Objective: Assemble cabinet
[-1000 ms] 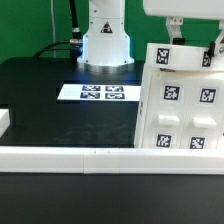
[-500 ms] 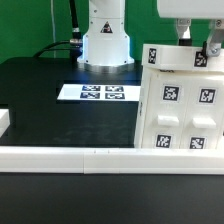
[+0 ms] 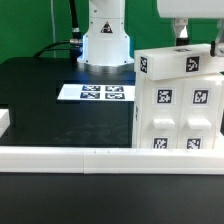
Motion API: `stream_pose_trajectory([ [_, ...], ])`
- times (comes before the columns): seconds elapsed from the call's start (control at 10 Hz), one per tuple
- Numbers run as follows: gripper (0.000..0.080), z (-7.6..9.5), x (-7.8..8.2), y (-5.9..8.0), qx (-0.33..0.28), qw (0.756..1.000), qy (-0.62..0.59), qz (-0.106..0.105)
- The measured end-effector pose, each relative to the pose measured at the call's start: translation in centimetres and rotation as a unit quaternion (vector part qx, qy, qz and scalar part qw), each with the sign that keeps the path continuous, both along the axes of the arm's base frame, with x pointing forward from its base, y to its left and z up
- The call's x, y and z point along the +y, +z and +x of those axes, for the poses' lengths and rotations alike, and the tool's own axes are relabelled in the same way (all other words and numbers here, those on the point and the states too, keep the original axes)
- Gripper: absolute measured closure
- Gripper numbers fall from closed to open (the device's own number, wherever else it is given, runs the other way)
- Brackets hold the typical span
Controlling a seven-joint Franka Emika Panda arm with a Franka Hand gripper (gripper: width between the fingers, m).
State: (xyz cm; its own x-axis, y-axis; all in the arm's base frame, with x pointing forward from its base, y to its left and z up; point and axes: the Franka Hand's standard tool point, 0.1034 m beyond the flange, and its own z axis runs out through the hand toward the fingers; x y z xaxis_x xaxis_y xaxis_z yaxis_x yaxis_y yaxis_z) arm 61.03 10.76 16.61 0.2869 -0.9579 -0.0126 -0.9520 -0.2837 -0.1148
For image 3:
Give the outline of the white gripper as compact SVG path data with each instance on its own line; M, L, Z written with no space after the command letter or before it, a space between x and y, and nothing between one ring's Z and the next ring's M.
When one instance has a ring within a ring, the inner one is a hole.
M220 19L217 37L211 42L210 55L224 57L224 0L157 0L157 9L162 18L174 18L172 25L177 46L190 42L187 18Z

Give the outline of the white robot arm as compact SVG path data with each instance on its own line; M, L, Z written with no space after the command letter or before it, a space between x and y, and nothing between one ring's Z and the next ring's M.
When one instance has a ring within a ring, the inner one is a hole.
M212 57L224 57L224 0L156 0L161 18L172 18L177 40L187 40L191 18L218 19L219 33L210 46ZM89 28L83 36L80 68L117 73L132 70L130 38L124 29L125 0L89 0Z

